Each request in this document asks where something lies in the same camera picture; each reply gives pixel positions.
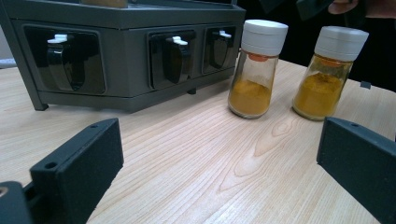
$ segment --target white lid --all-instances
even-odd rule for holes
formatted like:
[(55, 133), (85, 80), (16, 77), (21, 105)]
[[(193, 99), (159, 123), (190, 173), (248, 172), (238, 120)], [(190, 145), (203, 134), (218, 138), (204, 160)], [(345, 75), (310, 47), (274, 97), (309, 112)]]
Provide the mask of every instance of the white lid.
[(355, 61), (368, 36), (361, 30), (324, 26), (320, 30), (315, 53), (340, 61)]
[(283, 48), (288, 28), (275, 21), (245, 21), (241, 47), (248, 52), (276, 56)]

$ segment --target white tab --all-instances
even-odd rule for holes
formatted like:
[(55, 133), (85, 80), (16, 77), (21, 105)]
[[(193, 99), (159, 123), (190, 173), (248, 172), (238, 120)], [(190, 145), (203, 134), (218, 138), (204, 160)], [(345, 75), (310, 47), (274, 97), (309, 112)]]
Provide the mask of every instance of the white tab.
[(232, 35), (226, 34), (225, 31), (220, 31), (220, 35), (226, 38), (231, 38)]
[(55, 35), (54, 39), (47, 40), (49, 44), (60, 44), (66, 41), (67, 41), (67, 35)]
[(189, 43), (187, 41), (181, 40), (180, 36), (173, 36), (172, 40), (175, 44), (178, 44), (178, 45), (184, 45), (184, 46), (189, 45)]

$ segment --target wood grain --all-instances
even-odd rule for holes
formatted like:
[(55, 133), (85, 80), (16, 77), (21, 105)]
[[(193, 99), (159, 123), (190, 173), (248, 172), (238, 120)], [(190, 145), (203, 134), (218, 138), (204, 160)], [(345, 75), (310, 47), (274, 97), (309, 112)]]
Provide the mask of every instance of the wood grain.
[[(74, 134), (119, 118), (124, 167), (90, 223), (377, 223), (316, 163), (322, 122), (291, 109), (304, 70), (280, 61), (270, 108), (252, 120), (228, 109), (231, 80), (133, 114), (38, 112), (18, 69), (0, 70), (0, 182), (26, 185), (29, 168)], [(349, 80), (334, 116), (394, 139), (395, 114), (395, 93)]]

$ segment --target orange powder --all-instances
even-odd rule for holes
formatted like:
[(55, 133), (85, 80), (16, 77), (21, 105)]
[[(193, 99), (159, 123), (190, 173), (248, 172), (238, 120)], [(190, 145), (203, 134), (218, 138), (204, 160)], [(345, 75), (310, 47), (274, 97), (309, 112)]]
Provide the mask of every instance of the orange powder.
[(339, 78), (317, 73), (304, 80), (293, 107), (297, 113), (310, 119), (324, 119), (334, 113), (342, 89), (343, 83)]
[(245, 115), (261, 115), (270, 105), (271, 91), (249, 80), (238, 80), (230, 91), (229, 104)]

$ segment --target glass jar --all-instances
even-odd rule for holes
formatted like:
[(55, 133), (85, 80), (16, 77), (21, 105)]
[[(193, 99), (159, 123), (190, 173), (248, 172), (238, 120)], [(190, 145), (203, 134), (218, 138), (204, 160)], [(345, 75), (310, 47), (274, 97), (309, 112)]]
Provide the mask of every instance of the glass jar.
[(245, 21), (241, 52), (228, 105), (246, 119), (261, 117), (269, 108), (278, 55), (288, 26), (275, 21)]
[(322, 27), (315, 54), (292, 103), (294, 111), (312, 120), (334, 114), (366, 32), (346, 27)]
[(277, 56), (266, 56), (241, 50), (228, 104), (246, 119), (262, 116), (270, 106)]

